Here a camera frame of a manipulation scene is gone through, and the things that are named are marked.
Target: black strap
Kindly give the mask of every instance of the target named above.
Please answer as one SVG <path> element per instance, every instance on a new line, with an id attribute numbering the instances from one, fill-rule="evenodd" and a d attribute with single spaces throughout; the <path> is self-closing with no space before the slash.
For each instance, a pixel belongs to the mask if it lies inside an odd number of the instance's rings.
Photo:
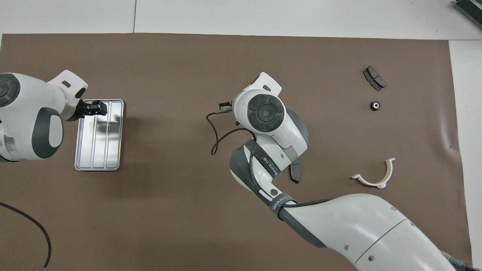
<path id="1" fill-rule="evenodd" d="M 276 165 L 276 163 L 272 160 L 272 158 L 265 152 L 263 148 L 261 148 L 258 143 L 254 140 L 250 139 L 248 142 L 244 144 L 248 150 L 253 154 L 256 159 L 258 159 L 259 163 L 269 172 L 271 177 L 276 178 L 280 173 L 280 168 Z"/>
<path id="2" fill-rule="evenodd" d="M 283 205 L 288 201 L 296 202 L 290 195 L 286 193 L 281 193 L 270 202 L 269 207 L 271 208 L 271 211 L 276 215 L 276 217 L 278 217 L 278 213 L 280 212 L 281 207 L 283 207 Z"/>

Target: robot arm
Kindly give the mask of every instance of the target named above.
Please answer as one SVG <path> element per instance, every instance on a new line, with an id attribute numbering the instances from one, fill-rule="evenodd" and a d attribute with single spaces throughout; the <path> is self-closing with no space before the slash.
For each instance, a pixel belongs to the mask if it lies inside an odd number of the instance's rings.
<path id="1" fill-rule="evenodd" d="M 62 121 L 106 115 L 104 104 L 86 105 L 81 100 L 87 87 L 68 70 L 49 82 L 0 74 L 0 161 L 47 159 L 62 143 Z"/>
<path id="2" fill-rule="evenodd" d="M 308 130 L 278 98 L 280 91 L 261 73 L 234 99 L 237 121 L 257 140 L 248 140 L 231 155 L 233 177 L 303 239 L 341 253 L 358 270 L 453 271 L 422 231 L 377 196 L 352 194 L 297 204 L 272 184 L 308 147 Z"/>

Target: white curved plastic piece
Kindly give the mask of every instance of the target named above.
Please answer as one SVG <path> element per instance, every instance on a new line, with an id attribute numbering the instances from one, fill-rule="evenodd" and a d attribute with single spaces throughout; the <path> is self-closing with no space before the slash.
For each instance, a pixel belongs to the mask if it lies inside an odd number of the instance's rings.
<path id="1" fill-rule="evenodd" d="M 360 174 L 355 174 L 352 176 L 353 179 L 358 179 L 360 182 L 366 184 L 366 185 L 369 185 L 369 186 L 376 186 L 378 188 L 385 188 L 385 186 L 387 186 L 387 182 L 388 180 L 390 180 L 390 177 L 393 173 L 393 163 L 392 161 L 395 160 L 395 158 L 390 158 L 390 159 L 387 159 L 385 160 L 385 162 L 387 162 L 387 173 L 385 174 L 385 177 L 383 177 L 383 179 L 377 183 L 369 183 L 367 181 L 365 181 L 365 179 L 363 179 L 363 177 L 360 175 Z"/>

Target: gray panel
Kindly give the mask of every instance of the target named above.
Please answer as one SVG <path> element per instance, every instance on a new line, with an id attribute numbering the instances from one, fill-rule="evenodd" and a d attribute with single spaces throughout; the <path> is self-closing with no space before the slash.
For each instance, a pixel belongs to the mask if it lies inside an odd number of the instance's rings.
<path id="1" fill-rule="evenodd" d="M 106 116 L 79 119 L 74 162 L 77 170 L 112 171 L 120 166 L 124 102 L 119 99 L 100 101 L 107 105 Z"/>

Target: black cable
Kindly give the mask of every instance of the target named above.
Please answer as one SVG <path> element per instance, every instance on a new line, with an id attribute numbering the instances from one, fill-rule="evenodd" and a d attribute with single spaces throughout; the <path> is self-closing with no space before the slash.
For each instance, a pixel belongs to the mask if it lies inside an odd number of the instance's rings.
<path id="1" fill-rule="evenodd" d="M 43 265 L 44 268 L 47 268 L 47 265 L 49 264 L 49 261 L 50 261 L 50 254 L 52 253 L 52 246 L 50 244 L 50 238 L 49 238 L 49 234 L 47 233 L 47 231 L 45 230 L 45 228 L 38 222 L 36 221 L 33 217 L 27 215 L 26 213 L 8 205 L 8 204 L 5 204 L 5 203 L 2 203 L 0 202 L 0 205 L 7 208 L 7 209 L 10 209 L 20 215 L 22 215 L 23 217 L 29 219 L 30 221 L 32 221 L 35 225 L 37 225 L 37 227 L 39 227 L 42 232 L 43 232 L 43 235 L 45 235 L 45 239 L 47 239 L 47 245 L 49 247 L 49 254 L 47 255 L 47 260 L 45 261 L 45 264 Z"/>
<path id="2" fill-rule="evenodd" d="M 232 111 L 232 109 L 227 109 L 227 110 L 222 110 L 222 111 L 217 111 L 217 112 L 211 112 L 211 113 L 206 115 L 206 120 L 209 122 L 209 124 L 211 125 L 211 127 L 214 130 L 214 134 L 216 135 L 216 143 L 214 143 L 213 148 L 211 149 L 211 155 L 215 155 L 217 153 L 219 142 L 221 142 L 221 140 L 223 140 L 224 138 L 226 138 L 226 136 L 228 136 L 228 135 L 230 135 L 230 134 L 232 134 L 236 131 L 241 131 L 241 130 L 248 131 L 253 136 L 253 140 L 256 141 L 256 135 L 251 130 L 248 130 L 246 128 L 237 128 L 237 129 L 234 129 L 234 130 L 231 130 L 231 131 L 227 132 L 221 138 L 218 137 L 216 127 L 214 126 L 213 122 L 209 119 L 209 117 L 212 116 L 212 115 L 228 113 L 230 111 Z"/>

